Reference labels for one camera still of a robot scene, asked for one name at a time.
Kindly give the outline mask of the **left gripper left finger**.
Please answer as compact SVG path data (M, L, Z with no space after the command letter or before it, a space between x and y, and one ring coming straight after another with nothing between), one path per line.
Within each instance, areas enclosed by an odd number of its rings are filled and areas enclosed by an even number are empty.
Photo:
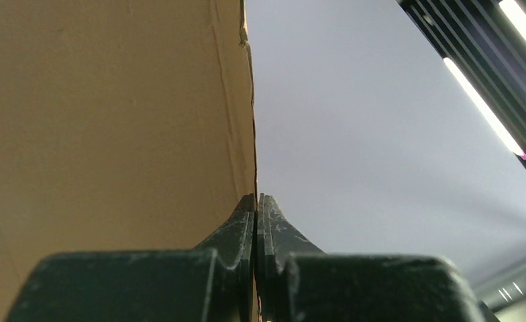
M41 260L8 321L250 321L254 195L187 250L58 253Z

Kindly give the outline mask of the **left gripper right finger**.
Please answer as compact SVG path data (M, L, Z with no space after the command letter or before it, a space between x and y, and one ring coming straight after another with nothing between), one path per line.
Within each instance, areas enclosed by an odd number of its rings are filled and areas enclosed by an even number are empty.
M485 321L460 273L433 256L327 254L260 195L256 286L261 321Z

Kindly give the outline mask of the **brown cardboard box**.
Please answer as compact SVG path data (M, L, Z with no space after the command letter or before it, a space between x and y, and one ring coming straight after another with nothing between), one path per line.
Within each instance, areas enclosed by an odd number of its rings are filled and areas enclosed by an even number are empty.
M0 1L0 321L57 252L189 248L256 190L243 1Z

